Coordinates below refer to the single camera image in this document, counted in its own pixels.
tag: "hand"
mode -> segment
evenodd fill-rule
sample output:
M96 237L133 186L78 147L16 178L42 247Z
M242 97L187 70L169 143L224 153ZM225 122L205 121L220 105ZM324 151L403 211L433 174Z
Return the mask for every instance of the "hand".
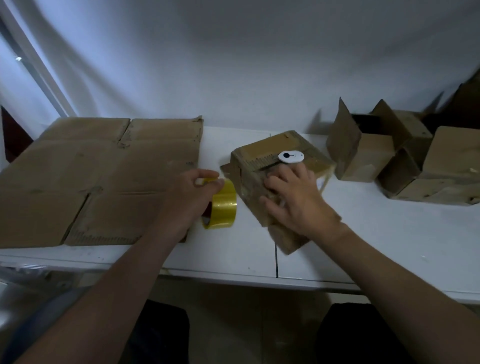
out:
M197 178L217 178L213 170L189 170L179 175L166 192L165 201L152 225L152 229L172 233L175 243L206 210L212 196L223 188L224 180L211 181L203 186L195 184Z
M285 206L266 196L260 197L260 202L280 223L298 234L312 240L326 240L341 227L341 217L324 201L315 174L303 163L281 164L268 174L264 183L283 197Z

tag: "white table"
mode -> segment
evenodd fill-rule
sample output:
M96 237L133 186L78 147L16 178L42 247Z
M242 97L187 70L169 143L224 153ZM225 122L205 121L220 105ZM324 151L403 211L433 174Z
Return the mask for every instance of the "white table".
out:
M230 152L274 132L205 127L199 166L219 170ZM325 151L326 137L305 135ZM449 296L480 302L480 205L457 207L385 198L374 183L332 178L328 203L362 238ZM245 204L238 199L230 229L204 230L198 222L188 241L178 244L162 274L231 284L331 291L358 287L313 243L285 256L276 249ZM58 246L1 249L0 265L66 270L108 269L129 247Z

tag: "forearm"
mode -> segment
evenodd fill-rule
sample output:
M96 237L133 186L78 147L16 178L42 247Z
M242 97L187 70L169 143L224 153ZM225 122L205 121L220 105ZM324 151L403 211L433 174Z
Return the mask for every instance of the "forearm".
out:
M175 239L150 230L17 362L117 363Z
M354 280L421 362L479 362L480 320L339 225L317 244Z

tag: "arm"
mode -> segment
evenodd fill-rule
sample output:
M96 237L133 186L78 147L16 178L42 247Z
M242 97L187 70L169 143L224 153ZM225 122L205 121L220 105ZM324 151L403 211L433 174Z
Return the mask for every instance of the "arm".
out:
M312 239L360 287L408 352L422 363L480 363L480 319L371 247L341 222L303 164L265 180L286 206L261 201L281 223Z
M223 180L194 185L207 177L218 173L180 175L143 237L16 363L117 363L164 261L223 187Z

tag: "yellow tape roll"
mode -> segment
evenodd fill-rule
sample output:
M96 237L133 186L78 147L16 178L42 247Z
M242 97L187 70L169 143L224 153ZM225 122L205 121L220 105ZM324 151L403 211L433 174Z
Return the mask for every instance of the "yellow tape roll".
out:
M204 184L215 180L205 178ZM237 214L237 193L231 180L225 179L225 184L219 193L212 197L212 209L202 217L205 229L229 228Z

